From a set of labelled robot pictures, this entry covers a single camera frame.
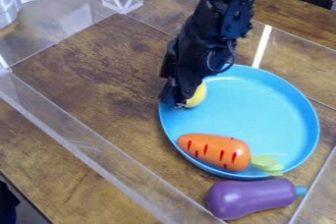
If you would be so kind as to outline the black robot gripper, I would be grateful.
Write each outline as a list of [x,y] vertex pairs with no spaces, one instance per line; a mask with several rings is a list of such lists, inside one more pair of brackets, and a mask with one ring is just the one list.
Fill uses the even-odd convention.
[[158,94],[160,101],[184,108],[204,78],[232,67],[234,46],[234,39],[202,39],[194,28],[182,27],[166,46],[160,69],[166,83]]

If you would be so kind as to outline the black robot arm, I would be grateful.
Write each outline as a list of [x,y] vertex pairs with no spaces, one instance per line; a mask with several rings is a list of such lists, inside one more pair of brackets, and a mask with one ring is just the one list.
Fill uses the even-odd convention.
[[160,93],[184,107],[204,78],[225,72],[236,59],[237,40],[252,29],[254,0],[200,0],[177,36],[169,41],[160,77]]

